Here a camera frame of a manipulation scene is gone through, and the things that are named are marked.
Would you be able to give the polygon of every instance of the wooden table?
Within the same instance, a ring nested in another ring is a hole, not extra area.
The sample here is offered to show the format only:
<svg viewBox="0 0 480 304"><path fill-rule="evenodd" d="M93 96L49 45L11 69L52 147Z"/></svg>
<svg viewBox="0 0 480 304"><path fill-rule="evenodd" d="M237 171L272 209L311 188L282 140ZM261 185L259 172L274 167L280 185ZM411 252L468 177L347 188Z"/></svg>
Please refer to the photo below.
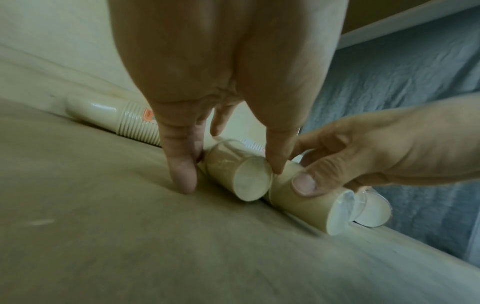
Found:
<svg viewBox="0 0 480 304"><path fill-rule="evenodd" d="M480 270L387 228L328 237L161 149L0 101L0 303L479 303Z"/></svg>

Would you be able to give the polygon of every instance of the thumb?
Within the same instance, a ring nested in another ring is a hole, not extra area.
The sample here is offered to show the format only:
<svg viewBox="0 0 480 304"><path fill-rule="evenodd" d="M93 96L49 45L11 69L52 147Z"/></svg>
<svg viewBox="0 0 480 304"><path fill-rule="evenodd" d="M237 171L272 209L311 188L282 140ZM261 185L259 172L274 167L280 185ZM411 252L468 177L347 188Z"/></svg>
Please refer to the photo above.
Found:
<svg viewBox="0 0 480 304"><path fill-rule="evenodd" d="M292 187L300 196L327 194L361 175L370 173L374 160L370 149L352 143L336 154L317 160L298 173L292 180Z"/></svg>

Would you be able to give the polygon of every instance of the hand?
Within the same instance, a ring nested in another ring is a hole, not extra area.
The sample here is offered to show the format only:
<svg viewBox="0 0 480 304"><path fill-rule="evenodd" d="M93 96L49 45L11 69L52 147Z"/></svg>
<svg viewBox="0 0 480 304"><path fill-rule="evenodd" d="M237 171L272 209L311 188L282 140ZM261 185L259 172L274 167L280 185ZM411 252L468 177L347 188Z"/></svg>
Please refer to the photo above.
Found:
<svg viewBox="0 0 480 304"><path fill-rule="evenodd" d="M428 186L480 178L480 95L346 117L299 136L297 194L346 186Z"/></svg>
<svg viewBox="0 0 480 304"><path fill-rule="evenodd" d="M110 0L113 34L150 103L170 175L197 185L206 121L219 135L245 100L281 173L324 82L348 0Z"/></svg>

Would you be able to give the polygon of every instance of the blue-gray cloth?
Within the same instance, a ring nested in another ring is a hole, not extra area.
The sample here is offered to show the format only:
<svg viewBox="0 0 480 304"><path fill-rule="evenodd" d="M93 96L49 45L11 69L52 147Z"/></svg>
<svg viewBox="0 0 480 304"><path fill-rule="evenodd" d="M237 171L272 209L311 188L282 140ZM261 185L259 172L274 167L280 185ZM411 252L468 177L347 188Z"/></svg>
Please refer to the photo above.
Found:
<svg viewBox="0 0 480 304"><path fill-rule="evenodd" d="M480 7L476 7L338 50L302 133L346 115L479 90ZM377 190L392 203L393 229L466 257L480 210L480 183Z"/></svg>

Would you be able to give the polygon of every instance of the orange sticker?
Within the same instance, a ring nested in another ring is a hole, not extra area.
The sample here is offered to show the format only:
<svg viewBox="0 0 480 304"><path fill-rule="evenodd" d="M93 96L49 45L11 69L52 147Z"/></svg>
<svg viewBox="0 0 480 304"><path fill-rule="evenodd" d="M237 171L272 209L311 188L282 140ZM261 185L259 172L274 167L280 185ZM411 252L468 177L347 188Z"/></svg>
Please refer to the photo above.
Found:
<svg viewBox="0 0 480 304"><path fill-rule="evenodd" d="M154 119L154 112L150 109L145 109L145 112L143 113L143 120L151 122Z"/></svg>

